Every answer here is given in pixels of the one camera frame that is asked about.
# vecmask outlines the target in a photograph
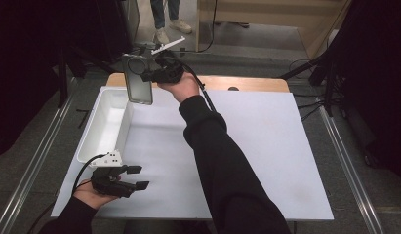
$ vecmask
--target black sleeve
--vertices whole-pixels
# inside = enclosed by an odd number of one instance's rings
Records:
[[[290,233],[242,150],[201,96],[180,105],[184,137],[193,148],[200,180],[219,233]]]
[[[71,197],[60,216],[46,223],[39,234],[91,234],[91,221],[97,210]]]

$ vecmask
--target person's hand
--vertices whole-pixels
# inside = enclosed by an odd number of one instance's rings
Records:
[[[118,198],[115,196],[100,194],[93,188],[89,179],[82,180],[80,184],[82,185],[75,190],[73,196],[96,210],[98,210],[102,205]]]
[[[177,84],[163,83],[158,84],[158,87],[169,91],[173,94],[174,98],[182,103],[187,98],[199,95],[199,86],[194,79],[193,75],[184,72],[181,79]]]

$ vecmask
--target jeans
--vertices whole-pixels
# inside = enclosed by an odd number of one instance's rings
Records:
[[[150,1],[151,1],[152,14],[154,15],[155,28],[156,29],[162,28],[166,25],[166,21],[164,18],[163,0],[150,0]],[[179,19],[179,5],[180,5],[180,0],[167,1],[167,6],[169,7],[170,20]]]

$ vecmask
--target person's arm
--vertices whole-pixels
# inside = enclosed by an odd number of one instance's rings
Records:
[[[57,219],[46,223],[39,234],[91,234],[98,209],[117,197],[99,194],[88,180],[81,182]]]
[[[199,96],[187,73],[176,85],[159,85],[181,103],[184,137],[193,148],[200,180],[219,233],[290,233],[226,125]]]

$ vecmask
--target smartphone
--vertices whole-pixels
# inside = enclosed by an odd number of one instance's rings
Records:
[[[139,74],[143,70],[143,64],[134,55],[124,54],[121,59],[125,83],[127,85],[128,100],[133,103],[152,104],[151,81],[142,81]]]

